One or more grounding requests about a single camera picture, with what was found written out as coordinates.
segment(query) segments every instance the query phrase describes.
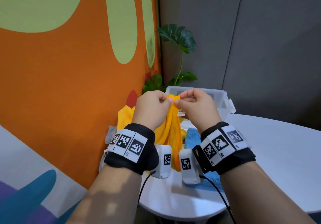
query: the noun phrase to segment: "potted plant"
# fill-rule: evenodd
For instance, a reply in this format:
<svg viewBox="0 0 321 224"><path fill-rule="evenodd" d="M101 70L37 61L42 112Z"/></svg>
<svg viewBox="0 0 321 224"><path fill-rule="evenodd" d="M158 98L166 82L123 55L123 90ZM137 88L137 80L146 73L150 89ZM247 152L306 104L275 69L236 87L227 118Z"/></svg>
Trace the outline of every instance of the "potted plant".
<svg viewBox="0 0 321 224"><path fill-rule="evenodd" d="M196 43L191 31L186 30L184 26L177 27L176 24L165 24L158 28L156 32L163 41L171 41L179 47L181 51L180 69L178 75L172 78L165 87L163 86L162 76L160 74L153 75L147 79L146 84L143 86L143 93L153 90L166 91L168 86L181 86L182 81L197 80L196 76L191 72L182 73L183 52L189 54L196 49Z"/></svg>

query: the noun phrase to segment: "plant stem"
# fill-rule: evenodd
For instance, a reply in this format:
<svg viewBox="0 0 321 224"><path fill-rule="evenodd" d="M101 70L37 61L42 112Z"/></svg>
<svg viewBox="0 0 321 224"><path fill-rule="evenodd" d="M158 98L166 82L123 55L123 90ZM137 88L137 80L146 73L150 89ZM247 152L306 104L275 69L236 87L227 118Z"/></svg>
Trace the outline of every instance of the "plant stem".
<svg viewBox="0 0 321 224"><path fill-rule="evenodd" d="M181 51L181 55L182 55L182 60L181 60L181 68L179 69L179 74L177 75L177 78L175 80L175 83L174 83L174 86L176 86L176 82L177 82L177 79L179 78L179 75L182 71L182 66L183 66L183 51Z"/></svg>

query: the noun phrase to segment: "forearm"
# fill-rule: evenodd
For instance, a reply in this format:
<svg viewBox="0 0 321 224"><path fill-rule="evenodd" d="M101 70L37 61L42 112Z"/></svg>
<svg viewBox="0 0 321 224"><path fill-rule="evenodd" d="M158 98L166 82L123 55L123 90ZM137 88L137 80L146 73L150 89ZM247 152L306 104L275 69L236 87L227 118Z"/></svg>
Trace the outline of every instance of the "forearm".
<svg viewBox="0 0 321 224"><path fill-rule="evenodd" d="M221 183L238 224L315 223L256 162L222 174Z"/></svg>
<svg viewBox="0 0 321 224"><path fill-rule="evenodd" d="M105 165L66 223L133 223L141 182L129 169Z"/></svg>

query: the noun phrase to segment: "hand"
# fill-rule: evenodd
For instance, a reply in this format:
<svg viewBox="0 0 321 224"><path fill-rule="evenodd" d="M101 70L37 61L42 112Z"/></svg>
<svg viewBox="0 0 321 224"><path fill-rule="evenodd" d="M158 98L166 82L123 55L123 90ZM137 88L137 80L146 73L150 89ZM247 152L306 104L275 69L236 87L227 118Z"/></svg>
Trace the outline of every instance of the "hand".
<svg viewBox="0 0 321 224"><path fill-rule="evenodd" d="M162 91L148 91L137 99L132 123L138 123L155 130L164 122L167 112L173 103L172 98L166 99Z"/></svg>
<svg viewBox="0 0 321 224"><path fill-rule="evenodd" d="M190 89L182 92L180 97L180 100L174 101L175 106L188 114L188 118L200 134L222 121L214 100L204 91Z"/></svg>

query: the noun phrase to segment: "wall mural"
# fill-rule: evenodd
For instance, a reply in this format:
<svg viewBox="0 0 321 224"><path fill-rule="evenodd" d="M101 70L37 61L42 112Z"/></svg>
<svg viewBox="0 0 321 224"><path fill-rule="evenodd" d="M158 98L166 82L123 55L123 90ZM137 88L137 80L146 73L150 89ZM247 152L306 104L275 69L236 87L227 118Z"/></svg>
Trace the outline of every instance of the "wall mural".
<svg viewBox="0 0 321 224"><path fill-rule="evenodd" d="M62 224L117 112L160 69L156 0L0 0L0 13L0 223Z"/></svg>

